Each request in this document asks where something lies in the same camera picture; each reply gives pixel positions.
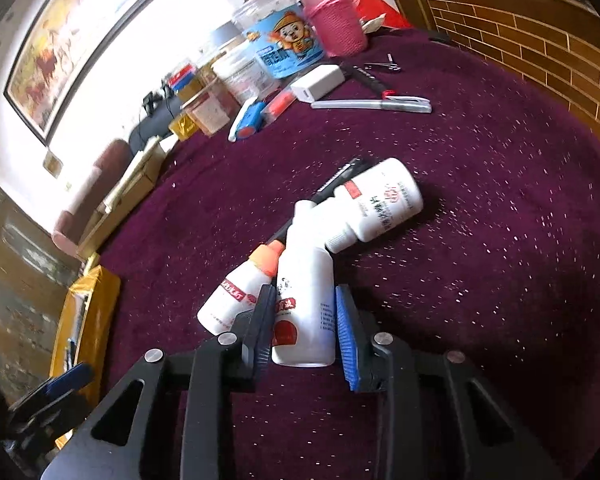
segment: orange cap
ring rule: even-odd
[[[274,277],[278,273],[278,259],[285,246],[282,242],[273,240],[269,245],[260,245],[249,259],[267,276]]]

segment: pink thermos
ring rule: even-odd
[[[366,35],[351,0],[302,0],[302,4],[329,56],[353,56],[366,49]]]

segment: blue label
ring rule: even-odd
[[[245,30],[244,37],[278,79],[295,74],[324,56],[314,30],[297,5],[270,14]]]

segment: white wall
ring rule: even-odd
[[[195,58],[206,35],[229,20],[231,8],[224,0],[154,0],[142,10],[92,67],[62,117],[50,145],[64,163],[56,180],[42,167],[46,148],[2,95],[43,1],[17,0],[13,18],[0,22],[0,186],[50,231],[66,203],[66,184],[78,183],[111,139],[128,136],[144,95],[180,60]]]

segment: table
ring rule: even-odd
[[[460,349],[563,471],[600,445],[600,143],[559,103],[495,65],[411,30],[372,38],[379,75],[432,114],[294,104],[244,142],[193,136],[109,241],[123,279],[108,387],[149,348],[195,348],[205,299],[356,155],[399,158],[425,209],[334,257],[337,283],[413,348]],[[330,98],[371,98],[354,81]],[[234,403],[240,479],[369,479],[372,397],[337,367],[270,365]]]

